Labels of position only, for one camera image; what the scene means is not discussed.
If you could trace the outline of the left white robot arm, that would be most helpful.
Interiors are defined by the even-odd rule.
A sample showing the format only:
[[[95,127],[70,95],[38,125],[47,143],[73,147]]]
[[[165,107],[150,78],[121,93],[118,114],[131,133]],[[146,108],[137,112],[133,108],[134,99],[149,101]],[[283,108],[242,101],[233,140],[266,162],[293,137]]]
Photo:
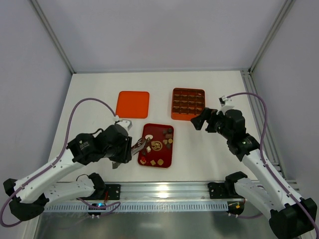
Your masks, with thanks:
[[[46,206],[73,199],[100,199],[106,185],[97,173],[71,183],[59,180],[90,163],[108,158],[115,164],[132,159],[132,138],[128,132],[132,123],[118,121],[96,133],[81,133],[70,141],[61,156],[43,165],[20,180],[7,179],[3,186],[10,196],[10,212],[20,221],[39,216]]]

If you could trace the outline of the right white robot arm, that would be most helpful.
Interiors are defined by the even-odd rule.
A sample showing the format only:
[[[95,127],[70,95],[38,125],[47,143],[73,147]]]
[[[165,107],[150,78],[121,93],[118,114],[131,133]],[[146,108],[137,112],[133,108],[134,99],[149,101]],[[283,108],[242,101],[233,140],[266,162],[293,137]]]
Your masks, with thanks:
[[[316,230],[317,205],[313,199],[304,199],[295,191],[263,156],[259,142],[246,131],[245,118],[239,110],[221,112],[205,108],[191,119],[196,130],[207,123],[206,132],[218,133],[226,139],[228,148],[256,176],[256,186],[242,172],[225,178],[230,194],[250,201],[268,220],[274,235],[279,239],[297,238]]]

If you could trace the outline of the metal tongs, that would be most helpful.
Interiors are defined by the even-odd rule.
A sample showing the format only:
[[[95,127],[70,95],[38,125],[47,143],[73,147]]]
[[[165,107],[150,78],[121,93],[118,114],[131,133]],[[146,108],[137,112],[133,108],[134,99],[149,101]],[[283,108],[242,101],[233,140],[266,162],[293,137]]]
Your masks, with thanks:
[[[140,138],[136,144],[134,144],[131,149],[125,152],[124,156],[120,159],[112,160],[112,169],[117,169],[121,164],[126,164],[132,160],[132,157],[146,149],[146,147],[151,142],[151,138],[147,136],[146,138]]]

